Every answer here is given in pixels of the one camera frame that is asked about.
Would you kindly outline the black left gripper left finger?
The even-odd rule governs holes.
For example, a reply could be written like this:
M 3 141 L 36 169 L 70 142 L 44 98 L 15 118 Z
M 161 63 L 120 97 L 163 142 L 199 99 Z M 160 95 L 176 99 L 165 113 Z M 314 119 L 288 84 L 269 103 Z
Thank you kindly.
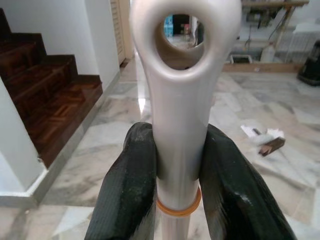
M 137 122 L 105 175 L 86 240 L 152 240 L 157 199 L 157 150 L 152 125 Z

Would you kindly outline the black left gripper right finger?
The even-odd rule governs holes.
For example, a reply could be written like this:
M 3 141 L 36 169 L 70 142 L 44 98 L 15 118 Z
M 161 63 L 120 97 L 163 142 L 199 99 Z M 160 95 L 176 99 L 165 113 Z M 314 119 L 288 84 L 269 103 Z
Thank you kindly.
M 209 124 L 199 183 L 212 240 L 295 240 L 262 176 L 224 132 Z

